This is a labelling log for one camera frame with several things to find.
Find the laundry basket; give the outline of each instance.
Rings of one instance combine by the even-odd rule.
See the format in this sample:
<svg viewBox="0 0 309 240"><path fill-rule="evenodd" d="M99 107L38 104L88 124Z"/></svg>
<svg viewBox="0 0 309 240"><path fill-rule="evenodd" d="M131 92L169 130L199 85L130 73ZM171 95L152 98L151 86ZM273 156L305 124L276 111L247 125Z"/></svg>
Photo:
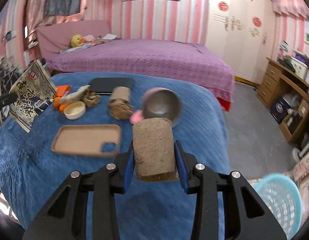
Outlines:
<svg viewBox="0 0 309 240"><path fill-rule="evenodd" d="M282 174L270 174L256 183L254 190L290 240L299 230L302 218L302 200L296 184Z"/></svg>

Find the white wardrobe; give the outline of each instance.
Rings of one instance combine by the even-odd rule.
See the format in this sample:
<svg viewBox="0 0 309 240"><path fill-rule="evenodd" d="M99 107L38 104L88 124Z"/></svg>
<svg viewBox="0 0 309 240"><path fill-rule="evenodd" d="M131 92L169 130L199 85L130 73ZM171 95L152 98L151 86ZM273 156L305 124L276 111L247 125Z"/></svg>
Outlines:
<svg viewBox="0 0 309 240"><path fill-rule="evenodd" d="M209 0L206 47L233 74L261 84L274 40L275 14L270 0Z"/></svg>

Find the metal bowl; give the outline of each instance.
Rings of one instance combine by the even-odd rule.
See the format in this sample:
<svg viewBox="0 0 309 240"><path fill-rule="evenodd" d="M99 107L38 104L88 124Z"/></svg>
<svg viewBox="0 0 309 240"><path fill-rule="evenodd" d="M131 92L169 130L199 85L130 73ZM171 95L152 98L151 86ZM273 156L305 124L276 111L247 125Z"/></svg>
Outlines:
<svg viewBox="0 0 309 240"><path fill-rule="evenodd" d="M181 112L181 102L172 90L154 88L148 90L142 100L142 114L144 119L166 118L173 125L176 124Z"/></svg>

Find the bed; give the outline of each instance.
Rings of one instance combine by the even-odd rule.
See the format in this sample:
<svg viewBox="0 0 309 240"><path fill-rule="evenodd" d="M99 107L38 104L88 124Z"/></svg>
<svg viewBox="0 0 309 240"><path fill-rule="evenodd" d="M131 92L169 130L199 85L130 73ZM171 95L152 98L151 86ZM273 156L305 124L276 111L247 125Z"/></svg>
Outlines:
<svg viewBox="0 0 309 240"><path fill-rule="evenodd" d="M234 80L224 61L204 46L161 40L122 39L81 51L69 48L73 35L95 37L110 33L104 20L40 26L37 31L42 57L50 70L60 72L119 72L166 77L209 89L225 110L232 102Z"/></svg>
<svg viewBox="0 0 309 240"><path fill-rule="evenodd" d="M55 85L69 84L72 92L96 77L132 77L131 104L141 107L144 92L166 87L181 98L183 109L173 128L185 152L214 171L229 174L227 128L221 107L211 92L195 84L151 76L124 73L67 73L52 77ZM117 124L121 127L120 152L128 150L132 125L108 114L109 96L87 109L78 120L68 120L50 105L25 132L10 117L0 128L0 189L24 228L49 196L73 170L97 171L111 159L54 154L51 143L60 127L70 124ZM190 239L195 212L195 195L186 195L179 181L145 183L135 177L125 195L116 195L116 212L122 240ZM88 209L88 239L91 239L91 198ZM224 216L219 206L219 239L224 239Z"/></svg>

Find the wooden desk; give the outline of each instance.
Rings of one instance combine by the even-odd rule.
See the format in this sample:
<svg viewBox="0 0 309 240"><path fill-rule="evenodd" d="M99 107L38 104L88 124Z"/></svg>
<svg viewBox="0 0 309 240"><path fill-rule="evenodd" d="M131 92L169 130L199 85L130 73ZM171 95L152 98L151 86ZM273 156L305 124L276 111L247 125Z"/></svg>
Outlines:
<svg viewBox="0 0 309 240"><path fill-rule="evenodd" d="M279 128L288 142L295 142L305 127L309 119L309 84L305 82L298 75L291 70L285 68L278 62L269 58L267 70L264 74L262 85L258 91L257 97L266 108L270 108L273 101L295 90L303 98L301 101L302 107L305 107L306 112L300 113L302 120L296 128L295 132L291 134L288 130L287 120L290 115L287 115L280 123Z"/></svg>

